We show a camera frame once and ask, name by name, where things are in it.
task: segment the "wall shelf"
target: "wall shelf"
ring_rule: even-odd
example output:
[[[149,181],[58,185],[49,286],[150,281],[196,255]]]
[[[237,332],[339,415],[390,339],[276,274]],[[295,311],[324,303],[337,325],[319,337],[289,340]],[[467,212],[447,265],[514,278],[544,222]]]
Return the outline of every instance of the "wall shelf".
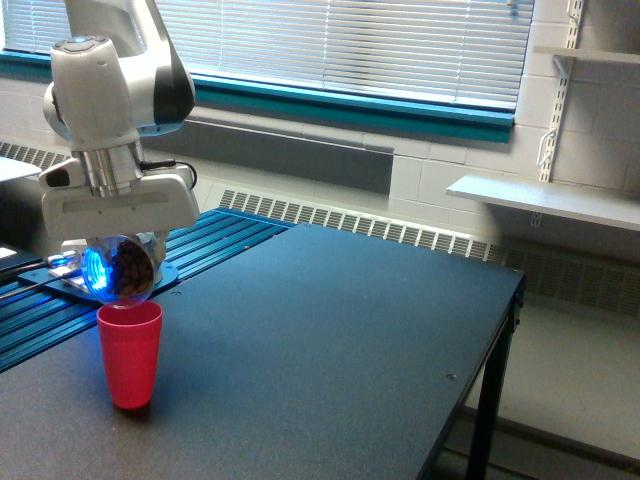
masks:
[[[640,231],[640,198],[588,187],[522,180],[498,175],[466,175],[449,195]]]
[[[640,65],[640,54],[584,50],[580,48],[534,47],[535,53],[546,53],[565,58],[576,58],[591,62],[626,63]]]

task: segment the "window blind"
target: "window blind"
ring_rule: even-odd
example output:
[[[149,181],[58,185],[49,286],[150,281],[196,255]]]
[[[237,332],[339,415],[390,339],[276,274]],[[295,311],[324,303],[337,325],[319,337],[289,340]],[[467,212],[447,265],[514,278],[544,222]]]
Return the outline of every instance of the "window blind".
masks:
[[[157,0],[192,72],[515,109],[534,0]],[[68,36],[62,0],[3,0],[6,48]]]

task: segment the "teal window frame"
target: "teal window frame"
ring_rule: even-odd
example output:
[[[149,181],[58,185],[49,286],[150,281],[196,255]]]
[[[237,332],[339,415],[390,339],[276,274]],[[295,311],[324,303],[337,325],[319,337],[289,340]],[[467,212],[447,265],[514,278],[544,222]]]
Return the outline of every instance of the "teal window frame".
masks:
[[[51,78],[48,55],[0,51],[0,73]],[[249,108],[385,133],[508,143],[514,113],[326,92],[192,73],[199,105]]]

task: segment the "red cup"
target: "red cup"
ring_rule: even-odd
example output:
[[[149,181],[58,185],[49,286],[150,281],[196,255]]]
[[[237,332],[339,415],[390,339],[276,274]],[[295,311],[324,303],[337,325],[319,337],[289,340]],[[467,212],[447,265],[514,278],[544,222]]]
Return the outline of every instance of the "red cup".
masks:
[[[162,307],[146,301],[132,308],[103,305],[98,331],[111,400],[134,409],[151,400],[156,381]]]

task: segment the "table leg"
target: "table leg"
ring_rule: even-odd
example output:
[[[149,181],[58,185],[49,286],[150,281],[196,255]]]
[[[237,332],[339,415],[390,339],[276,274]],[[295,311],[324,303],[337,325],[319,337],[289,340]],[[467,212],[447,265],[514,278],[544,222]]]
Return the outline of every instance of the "table leg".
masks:
[[[507,322],[484,367],[478,414],[467,465],[467,480],[484,479],[489,463],[491,440],[498,418],[498,406],[513,334],[514,306],[509,309],[507,315]]]

